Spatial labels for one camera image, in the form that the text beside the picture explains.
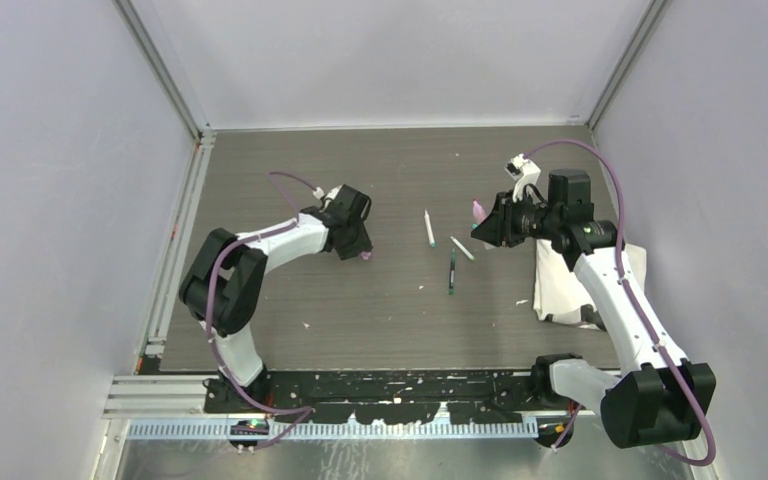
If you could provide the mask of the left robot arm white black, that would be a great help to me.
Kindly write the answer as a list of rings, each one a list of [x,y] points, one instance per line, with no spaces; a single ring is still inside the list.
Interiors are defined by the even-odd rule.
[[[255,232],[217,228],[204,240],[179,287],[179,300],[211,335],[223,376],[233,380],[229,400],[244,413],[260,410],[266,366],[257,353],[250,322],[265,276],[308,255],[334,253],[349,260],[372,252],[365,222],[371,198],[343,184],[316,192],[319,205]]]

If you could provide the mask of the dark green pen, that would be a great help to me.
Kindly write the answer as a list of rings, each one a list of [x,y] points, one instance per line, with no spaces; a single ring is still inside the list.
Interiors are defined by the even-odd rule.
[[[452,249],[450,252],[449,269],[448,269],[448,294],[449,295],[453,295],[455,293],[456,264],[457,264],[457,253],[455,249]]]

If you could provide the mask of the pink highlighter pen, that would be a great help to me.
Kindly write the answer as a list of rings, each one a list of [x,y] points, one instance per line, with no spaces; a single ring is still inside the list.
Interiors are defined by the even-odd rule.
[[[480,225],[487,218],[484,207],[477,199],[474,199],[472,202],[472,215],[476,225]]]

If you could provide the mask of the white pen green end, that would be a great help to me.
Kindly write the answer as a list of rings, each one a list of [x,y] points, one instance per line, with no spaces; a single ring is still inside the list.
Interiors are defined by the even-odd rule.
[[[455,245],[455,247],[470,261],[475,260],[474,254],[455,236],[450,236],[451,242]]]

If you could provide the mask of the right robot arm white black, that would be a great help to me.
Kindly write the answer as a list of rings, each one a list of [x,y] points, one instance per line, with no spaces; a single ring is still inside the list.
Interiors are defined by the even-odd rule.
[[[534,164],[516,159],[506,171],[513,188],[497,193],[472,238],[508,248],[528,238],[548,241],[590,295],[621,371],[611,375],[570,353],[540,356],[532,369],[533,400],[545,409],[570,400],[593,411],[622,449],[709,435],[705,415],[716,377],[708,364],[688,359],[641,294],[617,226],[594,217],[589,175],[553,170],[541,194],[533,186],[540,175]]]

